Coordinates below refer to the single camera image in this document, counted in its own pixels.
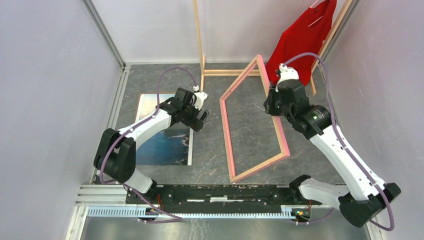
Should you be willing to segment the seascape photo print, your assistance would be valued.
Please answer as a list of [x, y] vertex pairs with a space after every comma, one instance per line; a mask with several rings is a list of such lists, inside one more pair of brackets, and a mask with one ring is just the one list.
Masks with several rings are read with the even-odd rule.
[[193, 134], [182, 123], [156, 133], [136, 150], [136, 165], [191, 166]]

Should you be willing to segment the pink wooden picture frame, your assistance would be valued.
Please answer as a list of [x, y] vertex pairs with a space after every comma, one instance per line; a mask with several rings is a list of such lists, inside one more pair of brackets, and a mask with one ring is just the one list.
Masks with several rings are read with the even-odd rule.
[[258, 54], [219, 98], [229, 181], [240, 183], [288, 158], [291, 153], [281, 120], [260, 104], [270, 82]]

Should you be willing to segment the brown backing board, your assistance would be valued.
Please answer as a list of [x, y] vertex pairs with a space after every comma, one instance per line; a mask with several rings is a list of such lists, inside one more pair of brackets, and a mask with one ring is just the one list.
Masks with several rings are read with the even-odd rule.
[[157, 94], [155, 92], [142, 92], [138, 96], [138, 102], [135, 112], [134, 121], [137, 122], [151, 112], [156, 110], [158, 104], [174, 96], [172, 92], [160, 92], [159, 101], [157, 101]]

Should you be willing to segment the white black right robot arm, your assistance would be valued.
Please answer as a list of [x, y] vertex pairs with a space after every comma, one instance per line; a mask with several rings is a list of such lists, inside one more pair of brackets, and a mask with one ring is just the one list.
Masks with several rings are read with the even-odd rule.
[[310, 104], [299, 80], [284, 80], [270, 86], [263, 104], [265, 112], [285, 117], [293, 129], [303, 134], [329, 160], [345, 185], [320, 182], [303, 174], [289, 184], [289, 199], [295, 204], [306, 200], [328, 205], [360, 228], [386, 209], [392, 222], [391, 202], [401, 194], [400, 187], [386, 183], [356, 153], [335, 123], [333, 114], [322, 105]]

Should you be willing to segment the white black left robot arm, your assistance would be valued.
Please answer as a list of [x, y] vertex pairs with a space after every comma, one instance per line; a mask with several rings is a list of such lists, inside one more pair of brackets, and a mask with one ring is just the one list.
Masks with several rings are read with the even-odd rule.
[[153, 111], [137, 122], [115, 130], [106, 129], [101, 136], [93, 165], [102, 184], [122, 184], [138, 192], [145, 204], [157, 198], [156, 182], [136, 169], [137, 149], [155, 134], [182, 123], [198, 132], [209, 116], [202, 107], [208, 94], [198, 86], [193, 91], [178, 88], [173, 97], [156, 104]]

